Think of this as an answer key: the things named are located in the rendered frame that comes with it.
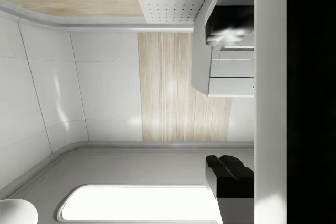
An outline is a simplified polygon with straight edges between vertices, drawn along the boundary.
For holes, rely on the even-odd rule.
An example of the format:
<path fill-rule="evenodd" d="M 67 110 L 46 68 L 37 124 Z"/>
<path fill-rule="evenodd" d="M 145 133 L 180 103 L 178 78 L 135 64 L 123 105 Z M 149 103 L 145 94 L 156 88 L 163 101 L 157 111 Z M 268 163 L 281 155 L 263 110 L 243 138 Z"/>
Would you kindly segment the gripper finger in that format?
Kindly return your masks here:
<path fill-rule="evenodd" d="M 253 31 L 253 5 L 217 5 L 206 23 L 206 44 L 235 46 Z"/>
<path fill-rule="evenodd" d="M 206 181 L 215 198 L 253 198 L 254 172 L 236 157 L 206 157 Z"/>

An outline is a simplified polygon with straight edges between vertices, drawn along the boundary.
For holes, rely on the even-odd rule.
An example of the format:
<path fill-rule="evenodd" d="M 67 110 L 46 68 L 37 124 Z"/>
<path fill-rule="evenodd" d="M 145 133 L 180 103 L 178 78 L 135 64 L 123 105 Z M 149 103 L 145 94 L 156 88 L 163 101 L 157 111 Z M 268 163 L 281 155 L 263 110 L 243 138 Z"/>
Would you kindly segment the white cabinet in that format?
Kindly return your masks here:
<path fill-rule="evenodd" d="M 235 46 L 208 46 L 206 23 L 215 6 L 253 5 L 254 0 L 196 0 L 191 85 L 209 97 L 253 97 L 254 32 Z"/>

